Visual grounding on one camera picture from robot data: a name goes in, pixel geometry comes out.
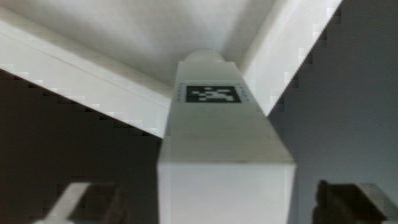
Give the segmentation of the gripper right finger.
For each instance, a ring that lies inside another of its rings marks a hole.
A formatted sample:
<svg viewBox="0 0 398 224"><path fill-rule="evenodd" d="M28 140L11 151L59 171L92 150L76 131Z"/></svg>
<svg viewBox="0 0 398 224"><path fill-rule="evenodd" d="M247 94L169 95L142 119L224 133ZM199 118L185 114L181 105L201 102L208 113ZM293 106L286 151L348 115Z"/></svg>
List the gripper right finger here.
<svg viewBox="0 0 398 224"><path fill-rule="evenodd" d="M318 183L313 224L398 224L398 206L370 183Z"/></svg>

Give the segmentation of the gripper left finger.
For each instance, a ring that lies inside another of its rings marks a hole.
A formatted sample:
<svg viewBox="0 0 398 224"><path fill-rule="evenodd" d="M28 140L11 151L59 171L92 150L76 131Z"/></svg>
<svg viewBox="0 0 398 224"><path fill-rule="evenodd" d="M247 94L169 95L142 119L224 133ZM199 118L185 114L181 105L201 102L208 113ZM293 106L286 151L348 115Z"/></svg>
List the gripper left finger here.
<svg viewBox="0 0 398 224"><path fill-rule="evenodd" d="M32 224L121 224L119 186L75 182L68 185L43 219Z"/></svg>

